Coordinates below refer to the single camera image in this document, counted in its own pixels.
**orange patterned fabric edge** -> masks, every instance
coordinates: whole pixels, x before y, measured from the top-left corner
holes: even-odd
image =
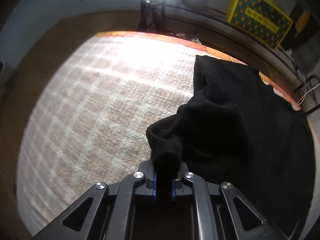
[[[204,46],[202,44],[198,44],[192,41],[187,41],[171,36],[165,36],[161,34],[155,34],[155,33],[141,33],[141,32],[127,32],[127,31],[116,31],[116,32],[101,32],[97,33],[95,35],[96,37],[140,37],[140,38],[145,38],[145,39],[150,39],[150,40],[158,40],[158,41],[166,41],[170,43],[175,43],[175,44],[181,44],[183,46],[186,46],[188,48],[193,48],[197,49],[203,52],[207,52],[211,56],[217,58],[217,59],[222,59],[226,61],[231,61],[235,63],[240,63],[242,65],[247,65],[246,63],[229,56],[228,54],[225,54],[221,51],[218,51],[216,49],[209,48],[207,46]],[[259,72],[261,80],[266,84],[266,85],[271,85],[273,87],[273,92],[288,101],[292,108],[295,111],[301,110],[301,107],[294,101],[294,99],[288,95],[280,86],[278,86],[275,82],[273,82],[270,78],[268,78],[266,75],[263,73]]]

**metal screw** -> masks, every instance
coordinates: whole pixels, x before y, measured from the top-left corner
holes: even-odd
[[[144,176],[143,172],[141,172],[141,171],[137,171],[133,175],[137,179],[140,179],[140,178],[142,178]]]
[[[188,171],[184,174],[184,176],[187,178],[187,179],[193,179],[195,177],[195,174]]]
[[[225,189],[230,189],[231,188],[231,183],[230,182],[223,182],[221,185]]]
[[[106,185],[107,184],[105,182],[99,181],[99,182],[96,183],[96,188],[97,189],[104,189],[106,187]]]

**black fabric fold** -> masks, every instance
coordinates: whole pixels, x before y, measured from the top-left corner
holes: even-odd
[[[206,181],[230,181],[287,235],[305,219],[315,177],[311,131],[258,70],[196,56],[193,97],[146,135],[156,171],[174,176],[183,161]]]

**wooden floor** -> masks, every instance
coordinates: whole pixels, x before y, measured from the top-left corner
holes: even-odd
[[[1,239],[31,238],[18,216],[14,183],[23,130],[43,88],[62,63],[88,38],[102,31],[135,31],[139,20],[139,10],[101,12],[62,20],[40,39],[19,65],[9,89],[0,100],[0,235],[5,236]],[[179,32],[181,24],[170,22],[168,28]],[[217,38],[205,31],[200,31],[198,36],[208,43]],[[215,49],[221,46],[225,53],[237,51],[236,55],[229,54],[239,60],[246,58],[245,62],[259,60],[252,58],[247,51],[227,46],[221,39],[214,46]],[[259,65],[263,66],[260,71],[292,95],[293,87],[285,77],[268,65]]]

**green and orange patterned box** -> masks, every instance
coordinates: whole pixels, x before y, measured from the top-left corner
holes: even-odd
[[[273,49],[292,25],[292,19],[272,0],[231,0],[227,21]]]

